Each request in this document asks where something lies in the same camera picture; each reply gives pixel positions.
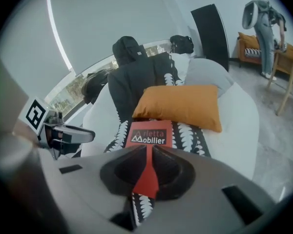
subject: grey floor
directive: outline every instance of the grey floor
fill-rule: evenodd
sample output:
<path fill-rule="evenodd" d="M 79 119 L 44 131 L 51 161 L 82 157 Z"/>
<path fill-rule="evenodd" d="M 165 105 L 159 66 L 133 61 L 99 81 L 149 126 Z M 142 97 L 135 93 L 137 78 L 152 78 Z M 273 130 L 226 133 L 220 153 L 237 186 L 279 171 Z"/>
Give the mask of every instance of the grey floor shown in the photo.
<path fill-rule="evenodd" d="M 259 112 L 259 140 L 253 181 L 278 202 L 293 192 L 293 90 L 283 113 L 277 111 L 289 79 L 276 74 L 277 81 L 266 90 L 268 80 L 260 76 L 260 67 L 231 63 L 229 73 L 253 98 Z"/>

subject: table leg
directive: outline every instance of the table leg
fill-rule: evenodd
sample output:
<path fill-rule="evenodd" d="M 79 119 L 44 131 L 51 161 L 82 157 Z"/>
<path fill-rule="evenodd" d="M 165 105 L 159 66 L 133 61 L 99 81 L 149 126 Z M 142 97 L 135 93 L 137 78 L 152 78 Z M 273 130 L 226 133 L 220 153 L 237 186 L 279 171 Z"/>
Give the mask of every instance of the table leg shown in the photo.
<path fill-rule="evenodd" d="M 270 84 L 272 83 L 272 78 L 274 77 L 275 72 L 276 72 L 276 70 L 277 70 L 278 60 L 279 60 L 279 54 L 276 53 L 276 54 L 275 54 L 274 63 L 273 63 L 272 75 L 270 76 L 270 79 L 269 79 L 269 82 L 268 82 L 268 85 L 267 85 L 267 89 L 269 89 Z"/>
<path fill-rule="evenodd" d="M 283 108 L 285 106 L 285 103 L 287 102 L 287 99 L 288 99 L 288 97 L 290 95 L 290 92 L 292 90 L 292 87 L 293 87 L 293 63 L 292 63 L 292 67 L 291 67 L 291 73 L 290 73 L 290 78 L 289 78 L 289 84 L 288 84 L 287 91 L 286 91 L 286 93 L 285 93 L 285 95 L 283 97 L 282 103 L 281 103 L 281 105 L 280 105 L 280 107 L 279 107 L 279 109 L 278 109 L 278 111 L 276 113 L 278 116 L 283 111 Z"/>

